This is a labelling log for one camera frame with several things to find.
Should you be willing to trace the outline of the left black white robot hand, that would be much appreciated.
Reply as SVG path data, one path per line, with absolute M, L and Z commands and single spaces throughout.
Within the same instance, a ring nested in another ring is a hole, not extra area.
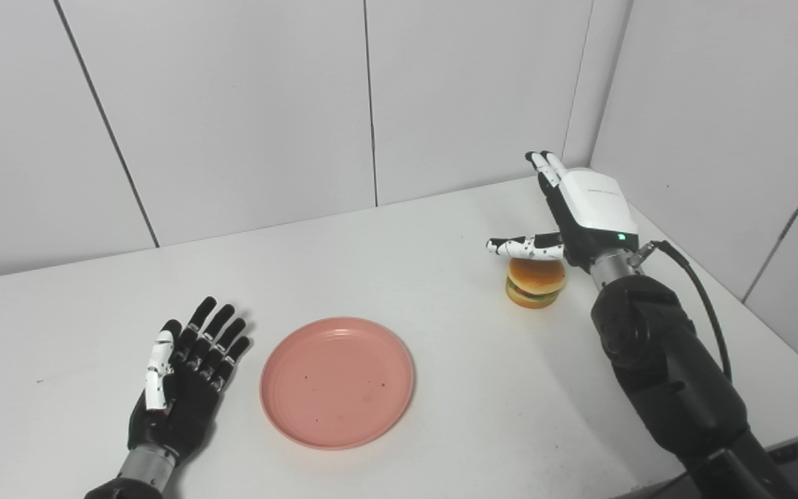
M 155 446 L 175 464 L 202 448 L 238 361 L 251 345 L 232 304 L 205 297 L 189 322 L 166 322 L 129 419 L 127 448 Z

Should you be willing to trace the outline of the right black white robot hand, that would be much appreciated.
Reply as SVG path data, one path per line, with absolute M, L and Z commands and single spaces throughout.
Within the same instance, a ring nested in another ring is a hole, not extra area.
M 615 179 L 591 168 L 566 168 L 546 150 L 527 152 L 525 158 L 558 229 L 490 239 L 488 252 L 514 259 L 565 260 L 589 272 L 602 256 L 639 249 L 639 227 Z

